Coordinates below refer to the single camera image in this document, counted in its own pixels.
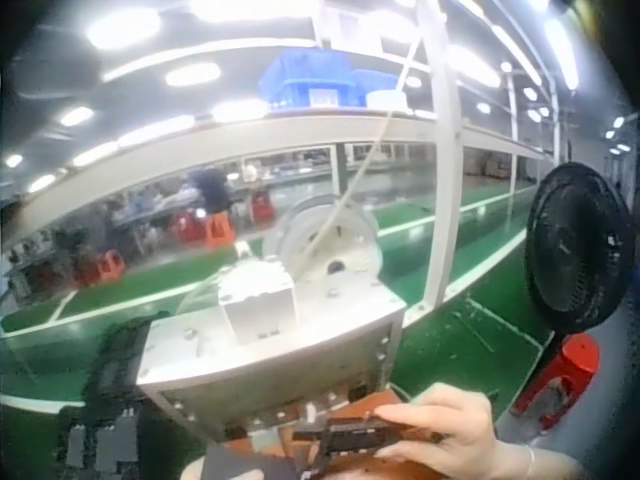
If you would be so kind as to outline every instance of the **worker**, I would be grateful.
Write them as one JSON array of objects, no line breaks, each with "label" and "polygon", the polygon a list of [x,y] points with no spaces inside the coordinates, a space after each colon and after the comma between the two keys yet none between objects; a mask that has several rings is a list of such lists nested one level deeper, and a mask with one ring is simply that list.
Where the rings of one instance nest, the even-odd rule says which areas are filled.
[{"label": "worker", "polygon": [[[424,464],[455,480],[586,480],[585,470],[572,458],[549,450],[512,445],[497,440],[491,403],[481,393],[434,384],[411,404],[384,405],[375,414],[387,421],[438,432],[440,443],[400,441],[376,457]],[[203,460],[189,465],[181,480],[198,480]],[[240,480],[262,480],[259,471]],[[328,475],[325,480],[380,480],[374,471]]]},{"label": "worker", "polygon": [[225,212],[231,208],[231,196],[224,173],[215,168],[196,170],[189,173],[189,182],[200,192],[207,215]]}]

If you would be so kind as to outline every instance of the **fluorescent light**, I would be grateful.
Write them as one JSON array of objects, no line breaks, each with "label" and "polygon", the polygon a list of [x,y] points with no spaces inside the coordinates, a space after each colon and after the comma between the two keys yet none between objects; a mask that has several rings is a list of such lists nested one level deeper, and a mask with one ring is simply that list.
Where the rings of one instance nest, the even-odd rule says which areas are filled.
[{"label": "fluorescent light", "polygon": [[429,110],[414,110],[413,112],[416,117],[424,118],[425,120],[437,120],[438,116],[434,112],[430,112]]},{"label": "fluorescent light", "polygon": [[381,37],[398,43],[411,43],[416,26],[402,15],[386,10],[376,10],[367,15],[367,22]]},{"label": "fluorescent light", "polygon": [[573,55],[573,48],[567,32],[556,19],[544,22],[544,31],[547,34],[553,53],[556,54],[567,88],[575,90],[579,84],[578,67],[576,67],[576,59]]},{"label": "fluorescent light", "polygon": [[112,155],[118,151],[118,144],[116,142],[107,142],[102,145],[98,145],[97,147],[92,148],[91,150],[87,150],[84,153],[81,153],[77,157],[75,157],[71,162],[76,167],[84,167],[85,165],[89,165],[90,163],[95,162],[96,160],[100,160],[101,158]]},{"label": "fluorescent light", "polygon": [[536,93],[536,91],[533,88],[527,87],[522,91],[524,92],[526,97],[529,100],[531,100],[532,102],[535,102],[538,99],[538,94]]},{"label": "fluorescent light", "polygon": [[48,187],[55,181],[56,181],[55,175],[51,175],[51,174],[43,175],[42,177],[40,177],[38,180],[36,180],[29,186],[29,193],[35,193],[38,190],[42,190],[43,188]]},{"label": "fluorescent light", "polygon": [[194,63],[186,67],[171,70],[164,77],[171,87],[187,87],[200,83],[213,82],[220,77],[220,67],[213,62]]},{"label": "fluorescent light", "polygon": [[93,117],[93,110],[88,107],[78,107],[66,113],[61,119],[60,123],[65,127],[73,127],[79,123],[89,120]]},{"label": "fluorescent light", "polygon": [[213,119],[220,123],[243,122],[263,118],[268,105],[258,98],[224,102],[213,108]]},{"label": "fluorescent light", "polygon": [[407,77],[407,81],[405,83],[407,87],[411,88],[420,88],[422,86],[422,80],[413,76]]},{"label": "fluorescent light", "polygon": [[211,23],[311,17],[316,0],[191,0],[191,11]]},{"label": "fluorescent light", "polygon": [[540,114],[538,112],[536,112],[535,110],[529,110],[527,112],[527,115],[529,115],[529,118],[531,120],[533,120],[536,123],[540,123],[542,121],[542,117],[540,116]]},{"label": "fluorescent light", "polygon": [[100,50],[118,50],[155,35],[160,23],[160,16],[152,8],[127,8],[91,25],[87,37]]},{"label": "fluorescent light", "polygon": [[529,0],[529,3],[533,8],[542,13],[546,12],[549,6],[549,0]]},{"label": "fluorescent light", "polygon": [[16,168],[18,165],[20,165],[20,163],[22,163],[22,160],[24,160],[22,155],[11,155],[9,158],[7,158],[4,163],[7,165],[7,167],[9,168]]},{"label": "fluorescent light", "polygon": [[478,110],[480,110],[485,115],[489,115],[491,113],[491,107],[488,103],[479,103]]},{"label": "fluorescent light", "polygon": [[464,6],[467,10],[469,10],[475,16],[484,18],[484,11],[473,0],[458,0],[458,2],[461,3],[462,6]]},{"label": "fluorescent light", "polygon": [[165,135],[189,130],[195,123],[196,119],[191,115],[169,118],[124,134],[118,139],[118,145],[121,147],[138,145]]},{"label": "fluorescent light", "polygon": [[538,86],[542,85],[542,78],[540,78],[540,74],[538,74],[524,52],[520,50],[520,47],[518,47],[516,42],[514,42],[509,35],[507,35],[507,32],[505,32],[502,27],[499,27],[497,25],[494,25],[492,27],[492,30],[495,36],[498,37],[498,39],[505,45],[505,47],[509,49],[512,55],[516,57],[518,62],[520,62],[520,65],[522,65],[522,68],[524,68],[525,72],[527,72],[527,75],[531,77],[533,83]]},{"label": "fluorescent light", "polygon": [[230,40],[215,40],[213,42],[201,43],[190,47],[162,50],[151,55],[140,57],[136,60],[125,63],[124,65],[120,65],[113,70],[109,70],[102,75],[102,80],[104,82],[110,82],[116,78],[137,72],[138,70],[161,65],[163,63],[173,62],[180,58],[201,55],[203,53],[240,50],[244,48],[315,48],[317,46],[318,45],[315,40],[308,40],[305,38],[233,38]]},{"label": "fluorescent light", "polygon": [[451,45],[447,58],[451,66],[460,73],[488,87],[500,86],[500,75],[472,51],[459,45]]}]

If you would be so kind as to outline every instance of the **red plastic stool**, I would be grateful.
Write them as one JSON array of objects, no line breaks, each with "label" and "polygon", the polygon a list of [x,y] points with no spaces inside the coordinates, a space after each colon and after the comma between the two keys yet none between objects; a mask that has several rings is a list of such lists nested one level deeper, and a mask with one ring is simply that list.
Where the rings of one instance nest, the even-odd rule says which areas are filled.
[{"label": "red plastic stool", "polygon": [[600,348],[586,333],[573,335],[560,353],[516,400],[513,413],[524,414],[534,400],[549,389],[559,389],[562,404],[539,419],[543,430],[553,428],[587,390],[600,366]]},{"label": "red plastic stool", "polygon": [[233,230],[226,212],[208,216],[205,228],[207,245],[211,248],[231,246],[236,240],[236,232]]},{"label": "red plastic stool", "polygon": [[251,216],[256,225],[273,221],[276,214],[271,204],[269,192],[255,192],[251,196]]},{"label": "red plastic stool", "polygon": [[100,281],[118,280],[124,274],[126,266],[117,250],[109,250],[98,260]]},{"label": "red plastic stool", "polygon": [[205,239],[204,226],[195,215],[186,210],[177,212],[169,225],[169,229],[180,243],[191,244]]}]

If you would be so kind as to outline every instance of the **hand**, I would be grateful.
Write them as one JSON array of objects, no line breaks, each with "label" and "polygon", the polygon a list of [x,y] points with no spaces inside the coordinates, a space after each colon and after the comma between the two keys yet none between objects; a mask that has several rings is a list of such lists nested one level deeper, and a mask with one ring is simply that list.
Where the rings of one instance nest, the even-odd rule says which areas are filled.
[{"label": "hand", "polygon": [[500,442],[495,437],[491,403],[484,395],[434,384],[416,404],[384,405],[380,418],[438,433],[439,443],[403,440],[377,452],[390,460],[422,463],[456,480],[492,478]]}]

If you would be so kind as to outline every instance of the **green floor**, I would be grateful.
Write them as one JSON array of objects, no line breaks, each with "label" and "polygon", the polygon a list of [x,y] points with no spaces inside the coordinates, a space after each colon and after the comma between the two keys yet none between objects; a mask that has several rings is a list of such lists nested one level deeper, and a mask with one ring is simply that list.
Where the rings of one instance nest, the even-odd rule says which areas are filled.
[{"label": "green floor", "polygon": [[[464,203],[470,205],[502,193],[482,190],[469,192]],[[522,231],[530,202],[531,194],[527,193],[516,197],[512,205],[508,200],[502,200],[482,211],[473,209],[463,214],[451,281],[498,252]],[[393,210],[385,210],[376,214],[382,228],[398,225],[387,215],[401,218],[401,223],[432,215],[424,207],[406,205],[401,212],[396,215]],[[432,229],[433,223],[426,223],[380,238],[384,254],[381,279],[410,304],[421,299],[424,292]],[[232,258],[232,252],[224,251],[132,274],[119,284],[78,293],[61,317],[86,314],[97,308],[197,282]],[[55,328],[4,338],[0,367],[2,393],[35,399],[80,400],[89,365],[105,329],[135,316],[159,310],[172,312],[183,295],[159,298]],[[28,314],[20,312],[5,322],[19,323],[24,328],[22,322],[41,323],[42,318],[48,318],[48,312],[55,308],[38,305]],[[514,333],[514,329],[503,321],[523,333]],[[468,292],[405,330],[392,380],[412,395],[434,381],[447,381],[486,393],[497,391],[496,412],[500,412],[512,401],[539,353],[539,347],[526,335],[542,343],[547,332],[532,314],[524,290],[522,250],[517,249],[473,284]],[[8,459],[8,468],[15,473],[15,478],[51,478],[50,451],[55,443],[55,418],[8,407],[2,407],[1,412],[3,439],[8,439],[2,446],[3,459]],[[167,439],[176,440],[180,447],[165,451],[166,445],[173,444],[169,440],[160,445],[156,445],[158,442],[148,444],[147,447],[156,452],[154,457],[158,451],[163,452],[160,465],[166,465],[163,468],[157,462],[147,465],[145,468],[157,471],[144,478],[175,479],[181,465],[200,449],[193,439],[185,437],[170,422],[158,419],[156,423],[154,428],[161,429]]]}]

